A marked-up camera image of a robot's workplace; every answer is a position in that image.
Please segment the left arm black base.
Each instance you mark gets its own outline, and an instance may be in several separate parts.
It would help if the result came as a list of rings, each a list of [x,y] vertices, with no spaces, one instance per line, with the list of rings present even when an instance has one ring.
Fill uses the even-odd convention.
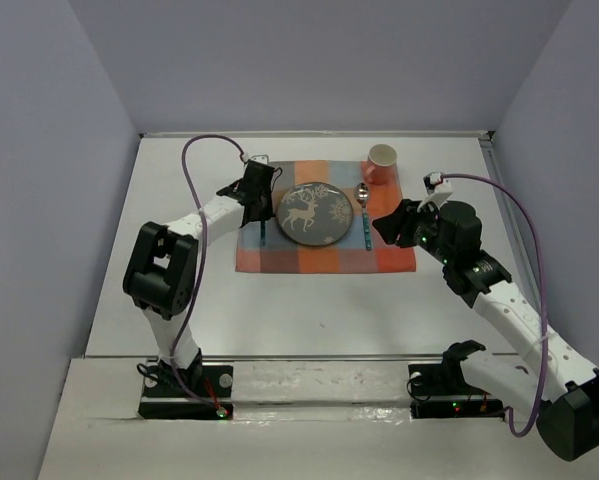
[[[205,365],[200,379],[184,390],[170,368],[159,363],[139,363],[143,385],[137,414],[144,420],[223,421],[233,418],[234,368],[227,364]]]

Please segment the pink mug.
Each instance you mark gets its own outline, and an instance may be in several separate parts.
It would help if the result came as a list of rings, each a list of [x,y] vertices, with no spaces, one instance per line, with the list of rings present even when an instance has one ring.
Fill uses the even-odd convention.
[[[385,185],[395,176],[397,163],[396,150],[387,144],[377,144],[370,148],[363,166],[363,178],[373,185]]]

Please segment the fork with green handle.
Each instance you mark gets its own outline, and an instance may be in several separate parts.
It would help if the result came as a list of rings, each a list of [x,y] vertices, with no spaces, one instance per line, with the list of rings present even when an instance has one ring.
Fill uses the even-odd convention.
[[[266,222],[260,222],[260,248],[263,249],[266,246]]]

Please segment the spoon with green handle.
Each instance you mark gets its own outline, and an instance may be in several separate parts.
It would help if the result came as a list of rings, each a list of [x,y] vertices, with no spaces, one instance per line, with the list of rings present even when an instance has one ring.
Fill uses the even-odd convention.
[[[355,200],[361,208],[361,216],[362,216],[362,224],[363,224],[363,233],[364,233],[364,242],[365,249],[367,251],[372,250],[372,238],[370,231],[370,219],[367,211],[367,206],[370,200],[370,189],[369,187],[361,182],[355,188]]]

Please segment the checkered orange blue cloth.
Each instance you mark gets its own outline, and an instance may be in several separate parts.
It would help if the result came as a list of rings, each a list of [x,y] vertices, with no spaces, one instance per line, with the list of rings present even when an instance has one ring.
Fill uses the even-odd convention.
[[[406,273],[417,269],[412,248],[400,249],[383,242],[371,231],[372,250],[365,249],[361,208],[354,191],[363,180],[363,161],[297,160],[275,162],[283,173],[273,189],[273,206],[291,187],[323,181],[342,189],[354,210],[353,223],[342,240],[325,247],[301,246],[282,233],[275,218],[266,222],[266,246],[260,248],[260,223],[239,231],[235,270],[275,274]]]

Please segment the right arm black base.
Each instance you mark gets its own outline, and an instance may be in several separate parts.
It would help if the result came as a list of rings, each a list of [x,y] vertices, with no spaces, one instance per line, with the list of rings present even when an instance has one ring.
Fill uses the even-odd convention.
[[[505,418],[503,403],[447,373],[440,363],[408,366],[406,393],[414,419]]]

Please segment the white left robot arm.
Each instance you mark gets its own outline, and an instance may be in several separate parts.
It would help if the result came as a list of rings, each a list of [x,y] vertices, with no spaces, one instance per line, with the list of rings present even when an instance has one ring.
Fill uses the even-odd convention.
[[[208,247],[245,225],[273,216],[272,190],[282,169],[249,161],[243,177],[221,188],[197,211],[166,224],[141,226],[122,288],[147,318],[159,350],[158,366],[139,371],[196,397],[202,351],[189,326]]]

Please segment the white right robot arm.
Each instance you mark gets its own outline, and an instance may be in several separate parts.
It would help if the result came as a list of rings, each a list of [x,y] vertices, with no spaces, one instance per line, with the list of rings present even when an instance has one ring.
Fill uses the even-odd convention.
[[[501,363],[472,343],[452,366],[452,378],[497,397],[510,420],[530,421],[565,461],[599,446],[599,367],[543,325],[511,274],[482,248],[482,223],[472,206],[404,200],[372,225],[385,243],[418,246],[438,260],[450,290],[522,361],[519,367]]]

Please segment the grey reindeer plate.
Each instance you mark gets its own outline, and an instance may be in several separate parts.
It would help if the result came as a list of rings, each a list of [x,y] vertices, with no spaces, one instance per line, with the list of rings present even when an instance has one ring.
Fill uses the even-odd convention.
[[[277,223],[292,241],[325,247],[342,240],[354,217],[352,203],[339,188],[323,182],[296,185],[283,194]]]

